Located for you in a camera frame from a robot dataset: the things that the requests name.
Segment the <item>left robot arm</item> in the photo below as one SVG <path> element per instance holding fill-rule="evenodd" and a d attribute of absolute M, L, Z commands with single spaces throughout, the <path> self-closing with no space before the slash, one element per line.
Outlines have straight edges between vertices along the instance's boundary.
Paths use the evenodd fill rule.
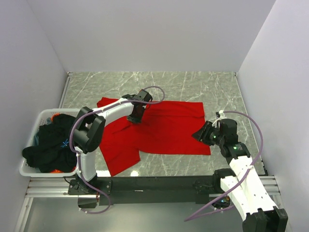
<path fill-rule="evenodd" d="M 81 191 L 91 194 L 96 190 L 95 158 L 90 153 L 99 147 L 105 127 L 122 117 L 140 123 L 146 106 L 152 101 L 151 94 L 142 89 L 138 94 L 124 95 L 100 108 L 80 109 L 70 131 L 69 145 L 77 157 L 76 173 Z"/>

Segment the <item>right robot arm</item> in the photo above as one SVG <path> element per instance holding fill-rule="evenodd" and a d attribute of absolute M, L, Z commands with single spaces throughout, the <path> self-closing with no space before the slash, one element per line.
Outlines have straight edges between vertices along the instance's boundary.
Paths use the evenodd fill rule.
<path fill-rule="evenodd" d="M 244 143 L 239 142 L 237 123 L 233 119 L 207 121 L 193 137 L 220 148 L 229 168 L 216 170 L 212 176 L 212 188 L 221 196 L 207 206 L 228 196 L 238 210 L 245 232 L 283 232 L 287 228 L 288 215 L 278 208 L 267 193 Z"/>

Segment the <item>red polo shirt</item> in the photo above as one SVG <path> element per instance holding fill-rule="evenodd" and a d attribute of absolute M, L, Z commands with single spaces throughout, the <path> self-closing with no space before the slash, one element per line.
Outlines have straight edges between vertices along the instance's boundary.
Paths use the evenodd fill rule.
<path fill-rule="evenodd" d="M 99 148 L 111 176 L 137 164 L 141 151 L 209 156 L 210 147 L 192 137 L 204 124 L 202 102 L 163 101 L 148 107 L 141 123 L 122 117 L 106 126 Z"/>

